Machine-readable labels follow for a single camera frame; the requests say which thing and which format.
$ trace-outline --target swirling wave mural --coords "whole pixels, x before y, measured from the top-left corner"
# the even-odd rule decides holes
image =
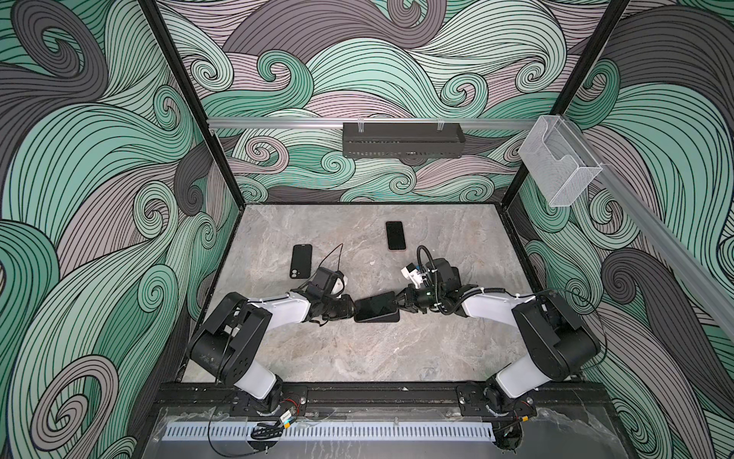
[[[734,299],[734,5],[678,3],[630,5],[567,115]],[[614,197],[594,182],[551,209],[529,179],[511,213],[542,283],[598,313],[608,357],[586,376],[640,456],[731,458],[734,344]]]
[[[129,458],[238,209],[136,0],[11,1],[0,29],[0,449]]]
[[[159,0],[209,116],[329,118],[548,114],[578,61],[568,50],[606,8],[586,3]],[[239,136],[226,150],[245,199],[270,202],[498,201],[516,134],[470,132],[470,159],[400,162],[338,159],[339,131],[218,131]],[[265,159],[244,153],[253,137],[268,137]]]

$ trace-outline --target gray marble surface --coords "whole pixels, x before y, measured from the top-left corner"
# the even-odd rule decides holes
[[[403,222],[408,249],[388,250],[385,222]],[[491,205],[250,205],[212,297],[275,296],[303,280],[288,277],[295,244],[312,244],[312,272],[344,243],[340,270],[354,300],[400,291],[400,269],[426,245],[459,268],[463,283],[530,292]],[[335,270],[337,253],[324,262]],[[484,319],[401,313],[400,322],[300,323],[268,332],[256,358],[286,381],[483,380],[526,353],[516,329]],[[189,362],[184,382],[214,378]]]

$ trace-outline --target aluminum rail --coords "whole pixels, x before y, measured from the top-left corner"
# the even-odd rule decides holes
[[[670,267],[683,281],[690,293],[700,302],[722,330],[734,340],[734,304],[711,274],[694,258],[685,245],[650,211],[634,191],[614,170],[613,165],[603,164],[584,134],[573,122],[559,123],[558,130],[571,148],[586,164],[599,164],[602,171],[596,177],[609,190],[619,205],[627,212],[637,228],[648,238],[668,261]]]
[[[226,117],[209,118],[210,129],[342,129],[345,123],[458,123],[462,129],[529,131],[537,119],[481,118],[301,118],[301,117]]]

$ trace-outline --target black cable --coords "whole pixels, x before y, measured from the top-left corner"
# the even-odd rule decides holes
[[[272,440],[273,438],[280,437],[286,429],[280,422],[275,422],[275,424],[272,425],[267,424],[266,422],[259,422],[258,427],[260,427],[260,429],[253,430],[250,434],[252,440]]]
[[[423,272],[423,264],[421,263],[421,251],[425,252],[426,255],[428,255],[428,262],[431,264],[431,273],[433,274],[433,298],[435,301],[435,305],[438,307],[438,310],[441,312],[441,314],[445,316],[449,316],[456,311],[456,305],[454,305],[452,308],[447,308],[445,304],[443,304],[443,301],[438,296],[438,272],[436,271],[436,263],[433,261],[433,257],[431,256],[431,252],[428,250],[428,248],[425,245],[419,245],[418,249],[415,250],[415,257],[418,259],[418,266],[421,267],[421,271]]]
[[[469,292],[464,293],[457,301],[456,305],[454,306],[454,310],[451,313],[453,314],[466,300],[480,293],[507,293],[507,290],[503,289],[502,287],[477,287],[476,290],[470,290]]]
[[[517,421],[515,421],[515,422],[513,422],[511,424],[508,424],[508,425],[504,426],[504,427],[500,427],[499,429],[494,430],[493,432],[494,432],[495,435],[497,435],[498,433],[502,432],[503,430],[507,430],[510,427],[514,427],[514,426],[519,425],[519,424],[520,424],[520,420],[517,420]]]
[[[279,298],[268,298],[267,300],[247,300],[248,303],[267,303],[268,301],[278,301],[278,300],[287,300],[290,297],[286,295],[285,297],[279,297]]]
[[[216,381],[217,382],[220,382],[220,383],[222,382],[222,380],[219,379],[219,374],[221,373],[222,368],[224,367],[225,355],[227,354],[227,348],[229,347],[229,344],[230,344],[230,341],[231,340],[232,340],[232,334],[231,333],[228,333],[228,336],[227,336],[227,344],[225,344],[225,349],[222,351],[222,358],[219,360],[219,367],[217,368],[217,374],[214,376],[214,378],[216,379]],[[223,400],[222,403],[220,403],[219,405],[223,405],[224,403],[226,403],[225,400]],[[217,453],[219,456],[222,456],[223,458],[245,458],[247,456],[252,456],[252,455],[256,455],[258,453],[261,453],[262,451],[250,451],[250,452],[245,452],[245,453],[241,453],[241,454],[231,455],[231,454],[227,454],[227,453],[224,453],[224,452],[220,452],[220,451],[217,450],[217,448],[214,447],[214,444],[211,443],[211,420],[214,418],[214,413],[217,412],[217,408],[219,407],[219,405],[215,405],[214,406],[214,409],[211,411],[211,415],[209,416],[209,422],[206,425],[206,440],[209,442],[209,447],[211,448],[211,450],[214,451],[215,453]],[[254,430],[252,432],[252,434],[250,434],[250,437],[253,440],[257,440],[258,439],[258,438],[255,438],[255,434],[257,432],[260,432],[260,430]],[[270,435],[273,435],[273,436],[270,436],[267,439],[277,438],[277,437],[279,437],[283,433],[283,427],[281,426],[280,433],[278,433],[277,435],[275,435],[275,432],[274,431],[271,431],[271,430],[269,430],[268,433]]]
[[[313,271],[313,274],[312,274],[312,275],[311,275],[311,276],[310,276],[310,277],[309,277],[308,279],[306,279],[306,282],[302,283],[302,284],[301,284],[301,285],[300,285],[300,286],[298,287],[298,290],[300,290],[300,289],[302,289],[303,287],[305,287],[305,286],[307,286],[307,285],[308,285],[308,282],[309,282],[309,281],[310,281],[311,279],[313,279],[313,276],[315,276],[315,275],[316,275],[316,271],[318,271],[318,270],[319,270],[319,268],[320,268],[320,267],[321,267],[321,265],[322,265],[322,264],[324,263],[324,261],[326,261],[326,259],[327,259],[327,258],[329,258],[329,256],[330,256],[330,255],[331,255],[332,253],[334,253],[334,252],[336,251],[336,249],[338,249],[338,248],[340,248],[340,247],[341,247],[341,249],[339,250],[339,258],[338,258],[338,260],[336,261],[336,270],[337,270],[337,271],[339,271],[339,267],[341,266],[341,251],[342,251],[342,250],[344,249],[344,243],[343,243],[343,242],[342,242],[341,244],[337,245],[336,247],[334,247],[334,248],[333,248],[333,249],[331,250],[331,252],[329,252],[329,253],[328,253],[328,254],[327,254],[327,255],[326,255],[326,256],[325,256],[324,258],[322,258],[322,259],[321,259],[321,261],[319,262],[319,265],[318,265],[318,266],[316,267],[316,270],[315,270],[315,271]]]
[[[312,324],[319,324],[319,327],[323,327],[324,325],[326,325],[327,323],[329,323],[329,320],[328,319],[324,319],[323,322],[319,322],[316,319],[311,319],[311,320],[309,320],[309,322],[312,323]]]
[[[607,336],[606,336],[606,330],[604,328],[604,322],[602,322],[601,315],[599,315],[599,313],[597,312],[596,309],[594,310],[594,312],[597,314],[597,319],[599,319],[599,325],[601,325],[601,330],[602,330],[602,333],[604,335],[604,354],[602,354],[601,359],[597,363],[595,363],[595,364],[593,364],[591,366],[587,366],[586,368],[581,367],[581,369],[584,370],[584,371],[586,371],[588,369],[592,369],[595,366],[601,365],[604,362],[604,360],[606,359],[606,353],[607,353],[607,350],[609,349],[607,347]]]
[[[219,360],[219,367],[217,368],[217,374],[214,376],[214,378],[216,379],[216,382],[222,382],[222,380],[219,379],[219,374],[221,373],[222,368],[224,367],[225,355],[227,353],[227,348],[229,347],[231,340],[232,340],[232,334],[228,333],[227,344],[225,344],[225,349],[222,351],[222,358]],[[255,454],[258,454],[259,452],[262,452],[262,451],[250,451],[250,452],[245,452],[242,454],[230,455],[227,453],[217,451],[217,448],[215,448],[214,444],[211,443],[211,420],[214,418],[214,413],[217,411],[218,407],[219,405],[214,406],[214,409],[211,411],[211,415],[209,416],[209,423],[206,425],[206,440],[209,442],[209,447],[211,448],[211,450],[217,453],[218,455],[222,456],[223,458],[245,458],[247,456],[255,455]]]

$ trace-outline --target smartphone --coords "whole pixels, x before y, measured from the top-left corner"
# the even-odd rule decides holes
[[[385,229],[388,231],[388,249],[405,250],[403,222],[386,222]]]
[[[355,322],[398,322],[400,311],[395,292],[386,292],[355,301]]]
[[[311,277],[312,252],[313,247],[311,244],[298,244],[293,246],[291,271],[289,273],[291,279],[308,279]]]

